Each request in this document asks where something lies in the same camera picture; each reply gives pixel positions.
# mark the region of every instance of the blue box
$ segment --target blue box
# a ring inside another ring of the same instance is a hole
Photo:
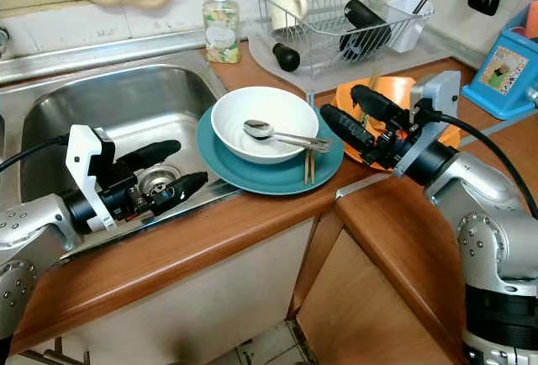
[[[538,44],[511,31],[525,27],[528,12],[529,7],[504,26],[480,71],[462,89],[466,98],[498,119],[511,119],[535,107],[526,91],[538,79]]]

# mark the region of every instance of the teal plate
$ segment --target teal plate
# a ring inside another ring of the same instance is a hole
[[[319,120],[319,138],[332,140],[328,153],[316,153],[316,182],[305,185],[304,153],[276,165],[257,165],[234,155],[214,133],[211,110],[198,121],[198,151],[211,170],[226,182],[253,193],[288,195],[303,193],[327,182],[338,171],[344,157],[344,144],[324,120]]]

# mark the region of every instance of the cabinet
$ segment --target cabinet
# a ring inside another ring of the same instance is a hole
[[[313,222],[67,333],[64,353],[82,358],[89,350],[92,365],[211,361],[286,318]],[[34,350],[53,346],[48,341]],[[16,356],[8,364],[36,362]]]
[[[321,365],[451,363],[346,231],[309,290],[298,323]]]

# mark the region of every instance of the spoon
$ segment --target spoon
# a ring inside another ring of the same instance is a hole
[[[304,148],[315,149],[316,151],[320,151],[323,153],[328,152],[330,149],[330,142],[328,140],[276,132],[272,128],[272,125],[266,123],[265,121],[259,121],[257,119],[246,120],[243,123],[243,130],[256,140],[267,140],[273,137],[280,142],[295,146],[302,146]]]

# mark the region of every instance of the sink basin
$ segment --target sink basin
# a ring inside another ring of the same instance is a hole
[[[14,87],[0,93],[0,113],[4,109],[22,113],[3,114],[8,118],[18,117],[13,122],[4,122],[0,115],[0,154],[4,151],[5,156],[11,156],[18,150],[67,133],[72,124],[87,124],[107,132],[116,145],[116,158],[151,142],[181,142],[181,150],[162,164],[137,171],[139,187],[146,193],[158,191],[181,175],[208,172],[208,183],[187,202],[157,218],[147,214],[119,224],[114,232],[86,235],[84,244],[67,255],[71,256],[236,192],[236,188],[211,173],[196,147],[198,120],[224,93],[222,83],[197,51]],[[0,187],[0,201],[16,204],[17,200],[31,201],[74,188],[65,167],[65,156],[64,146],[52,146],[7,170],[3,173],[6,181]],[[10,187],[18,190],[15,193],[18,195],[13,196]]]

